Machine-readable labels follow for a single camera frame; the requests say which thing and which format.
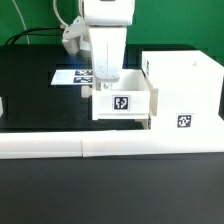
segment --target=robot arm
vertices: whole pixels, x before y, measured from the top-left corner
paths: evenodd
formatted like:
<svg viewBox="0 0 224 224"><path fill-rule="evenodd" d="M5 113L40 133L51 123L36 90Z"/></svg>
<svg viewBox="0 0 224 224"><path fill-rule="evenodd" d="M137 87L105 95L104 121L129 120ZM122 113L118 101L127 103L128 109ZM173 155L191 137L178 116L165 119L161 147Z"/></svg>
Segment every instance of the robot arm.
<svg viewBox="0 0 224 224"><path fill-rule="evenodd" d="M87 30L93 72L98 82L117 82L120 78L127 26L132 24L134 8L135 0L79 0L79 12L85 25L66 27L63 44L70 54L76 53L77 36Z"/></svg>

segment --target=white box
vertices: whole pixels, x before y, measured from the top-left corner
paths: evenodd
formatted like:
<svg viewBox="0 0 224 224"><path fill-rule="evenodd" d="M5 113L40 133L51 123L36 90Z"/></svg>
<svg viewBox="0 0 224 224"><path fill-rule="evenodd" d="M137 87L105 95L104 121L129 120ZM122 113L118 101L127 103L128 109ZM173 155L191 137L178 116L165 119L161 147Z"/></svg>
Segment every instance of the white box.
<svg viewBox="0 0 224 224"><path fill-rule="evenodd" d="M204 53L142 53L150 86L151 128L210 128L217 120L224 68Z"/></svg>
<svg viewBox="0 0 224 224"><path fill-rule="evenodd" d="M122 70L110 91L92 89L92 119L148 119L150 92L141 70Z"/></svg>

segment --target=black cable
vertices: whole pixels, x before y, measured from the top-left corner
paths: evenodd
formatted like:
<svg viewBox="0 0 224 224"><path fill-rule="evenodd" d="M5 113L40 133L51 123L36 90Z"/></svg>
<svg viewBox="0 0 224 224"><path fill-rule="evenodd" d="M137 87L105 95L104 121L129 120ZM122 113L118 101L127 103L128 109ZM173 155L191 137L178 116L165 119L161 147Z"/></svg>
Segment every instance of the black cable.
<svg viewBox="0 0 224 224"><path fill-rule="evenodd" d="M10 38L6 41L5 45L8 45L8 43L9 43L12 39L14 39L14 38L16 38L16 41L17 41L17 40L18 40L20 37L22 37L22 36L48 36L48 37L60 36L60 37L61 37L61 34L21 33L21 34L18 34L18 35L15 35L15 36L10 37Z"/></svg>
<svg viewBox="0 0 224 224"><path fill-rule="evenodd" d="M36 28L31 28L31 29L27 29L27 30L24 30L23 32L21 32L20 34L17 34L17 35L14 35L12 37L10 37L6 42L5 42L5 45L8 45L9 42L11 40L13 40L11 42L11 44L15 44L16 41L21 37L21 36L24 36L24 35L31 35L30 33L31 32L36 32L36 31L47 31L47 30L62 30L60 27L36 27Z"/></svg>

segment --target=green wall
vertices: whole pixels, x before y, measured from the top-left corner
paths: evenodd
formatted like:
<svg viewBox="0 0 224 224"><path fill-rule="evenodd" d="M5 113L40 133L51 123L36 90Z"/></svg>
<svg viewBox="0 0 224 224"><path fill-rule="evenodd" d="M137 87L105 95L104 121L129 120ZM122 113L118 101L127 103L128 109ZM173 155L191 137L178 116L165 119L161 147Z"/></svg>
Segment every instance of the green wall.
<svg viewBox="0 0 224 224"><path fill-rule="evenodd" d="M53 0L17 0L28 28L55 26L59 22ZM62 18L77 15L77 0L58 0ZM0 45L23 30L11 0L0 3ZM30 37L31 43L60 44L60 38ZM223 0L136 0L134 24L128 29L131 44L189 44L224 65ZM18 43L26 43L23 38Z"/></svg>

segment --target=black table surface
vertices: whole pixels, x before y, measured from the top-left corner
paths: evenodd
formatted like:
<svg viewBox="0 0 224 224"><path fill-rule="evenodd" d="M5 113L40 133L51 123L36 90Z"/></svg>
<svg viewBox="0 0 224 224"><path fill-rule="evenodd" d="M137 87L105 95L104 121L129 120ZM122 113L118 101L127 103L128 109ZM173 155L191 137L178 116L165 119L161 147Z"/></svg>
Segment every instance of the black table surface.
<svg viewBox="0 0 224 224"><path fill-rule="evenodd" d="M130 51L136 56L124 67L138 68L139 51ZM0 48L0 60L2 132L115 125L88 120L79 88L49 85L57 67L78 61L90 68L89 59L70 58L59 46L9 46ZM71 115L82 106L81 118ZM0 160L2 224L222 224L223 211L223 153Z"/></svg>

